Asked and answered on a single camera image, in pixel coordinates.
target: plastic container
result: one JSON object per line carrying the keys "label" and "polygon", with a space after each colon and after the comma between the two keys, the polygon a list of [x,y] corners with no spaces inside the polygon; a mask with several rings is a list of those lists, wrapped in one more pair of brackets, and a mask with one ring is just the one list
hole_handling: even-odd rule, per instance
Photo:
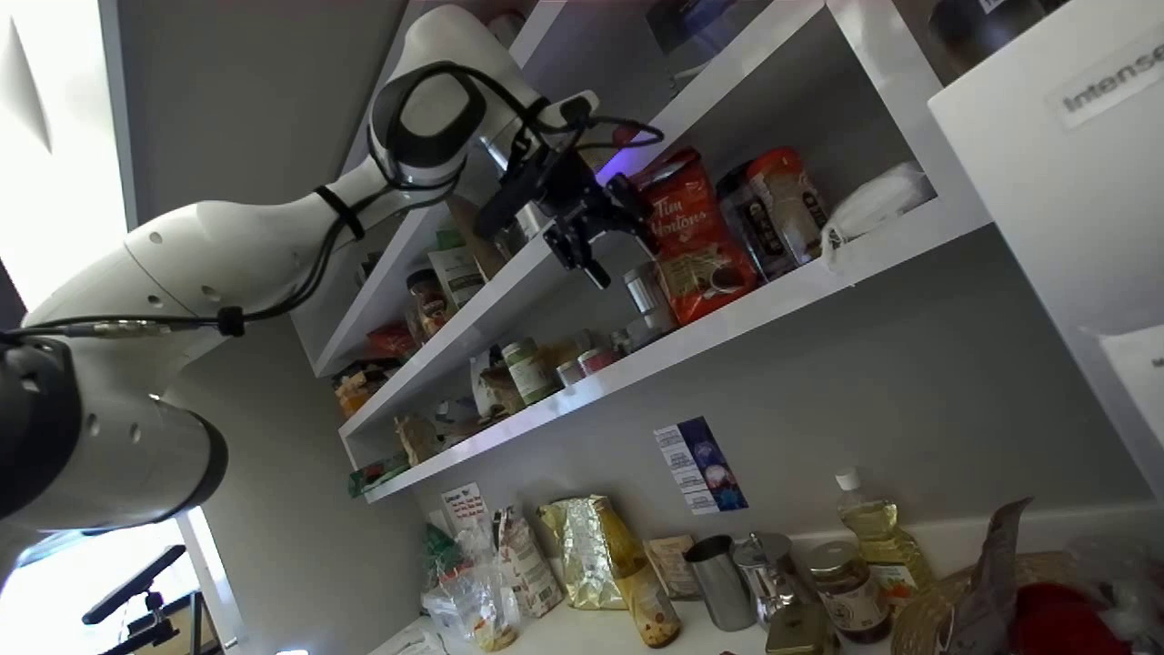
{"label": "plastic container", "polygon": [[858,538],[858,556],[869,563],[888,603],[906,603],[917,591],[931,586],[931,563],[917,538],[900,532],[894,499],[876,496],[854,470],[835,475],[839,526]]}

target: white robotic arm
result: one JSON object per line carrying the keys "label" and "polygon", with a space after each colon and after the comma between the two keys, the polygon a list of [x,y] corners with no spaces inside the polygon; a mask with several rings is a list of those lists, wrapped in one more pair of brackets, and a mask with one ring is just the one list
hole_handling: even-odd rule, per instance
{"label": "white robotic arm", "polygon": [[247,321],[293,310],[346,230],[361,236],[442,199],[471,143],[518,153],[484,214],[548,204],[566,266],[597,270],[585,243],[600,230],[645,236],[571,151],[588,116],[588,99],[541,103],[476,20],[435,9],[407,28],[371,106],[361,168],[293,204],[177,208],[77,272],[0,344],[0,567],[47,532],[106,532],[198,506],[225,475],[225,442],[162,403],[168,382]]}

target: cabinet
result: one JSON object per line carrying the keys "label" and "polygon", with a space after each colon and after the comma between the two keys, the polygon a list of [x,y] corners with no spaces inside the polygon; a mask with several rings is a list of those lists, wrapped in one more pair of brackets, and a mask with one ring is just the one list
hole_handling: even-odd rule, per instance
{"label": "cabinet", "polygon": [[[940,85],[900,20],[900,9],[917,4],[772,0],[691,82],[676,77],[658,51],[645,22],[648,9],[648,0],[541,0],[514,45],[532,85],[548,99],[592,89],[606,112],[640,116],[664,131],[664,143],[649,151],[611,157],[600,177],[640,170],[678,147],[695,147],[715,177],[768,147],[797,147],[832,204],[900,160],[917,160],[937,196],[880,234],[843,243],[832,259],[801,266],[403,476],[373,483],[368,502],[392,499],[506,443],[514,443],[509,460],[518,460],[518,442],[539,442],[545,427],[649,385],[686,359],[715,357],[722,347],[768,330],[807,305],[863,296],[864,279],[989,225],[928,112],[928,99]],[[386,249],[364,289],[322,283],[320,300],[299,310],[293,325],[320,378],[354,359],[371,329],[401,318],[403,270],[434,243],[440,214],[448,208],[411,211],[392,236],[380,236]],[[471,352],[509,334],[541,340],[588,318],[618,318],[618,300],[585,296],[579,276],[561,270],[541,242],[532,242],[338,427],[349,462],[386,460],[395,448],[389,416],[426,408],[440,395],[465,385]]]}

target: white wall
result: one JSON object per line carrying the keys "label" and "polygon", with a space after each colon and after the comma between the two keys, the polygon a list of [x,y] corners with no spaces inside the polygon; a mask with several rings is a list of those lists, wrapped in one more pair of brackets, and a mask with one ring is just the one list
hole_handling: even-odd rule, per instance
{"label": "white wall", "polygon": [[244,613],[244,652],[371,652],[415,620],[423,536],[411,502],[346,499],[338,416],[292,329],[227,344],[173,385],[227,442],[204,506]]}
{"label": "white wall", "polygon": [[[704,416],[754,509],[695,522],[649,428]],[[835,529],[869,465],[914,522],[1147,502],[1147,483],[994,230],[419,489],[492,502],[611,490],[640,532]]]}

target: glass jar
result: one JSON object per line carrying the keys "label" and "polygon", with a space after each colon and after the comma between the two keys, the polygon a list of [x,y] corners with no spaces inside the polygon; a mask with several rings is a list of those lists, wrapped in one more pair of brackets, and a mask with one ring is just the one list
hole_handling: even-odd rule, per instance
{"label": "glass jar", "polygon": [[434,340],[451,318],[451,305],[434,270],[415,270],[407,276],[407,305],[419,321],[423,340]]}
{"label": "glass jar", "polygon": [[469,359],[469,391],[480,416],[480,428],[518,411],[518,395],[499,351],[484,351]]}
{"label": "glass jar", "polygon": [[503,359],[522,403],[539,403],[556,395],[556,378],[532,340],[509,344]]}
{"label": "glass jar", "polygon": [[892,635],[892,613],[851,544],[820,544],[803,561],[835,635],[854,644],[871,644]]}

